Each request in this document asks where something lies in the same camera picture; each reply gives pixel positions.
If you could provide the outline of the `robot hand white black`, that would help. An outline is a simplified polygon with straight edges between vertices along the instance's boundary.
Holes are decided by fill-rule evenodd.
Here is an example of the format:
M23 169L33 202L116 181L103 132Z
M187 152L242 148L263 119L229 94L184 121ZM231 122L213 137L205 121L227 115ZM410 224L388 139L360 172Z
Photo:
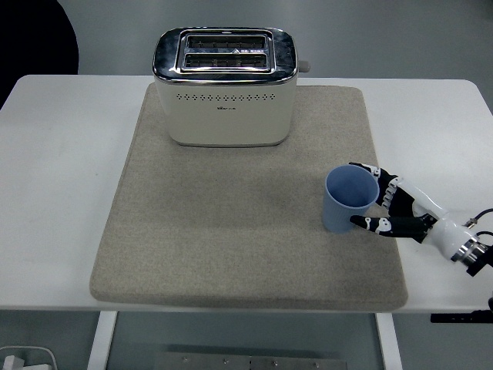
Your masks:
M385 217L352 216L350 222L382 237L410 238L435 246L448 260L472 265L479 249L478 238L456 220L452 212L435 203L422 190L381 167L356 163L377 182L376 205L387 211Z

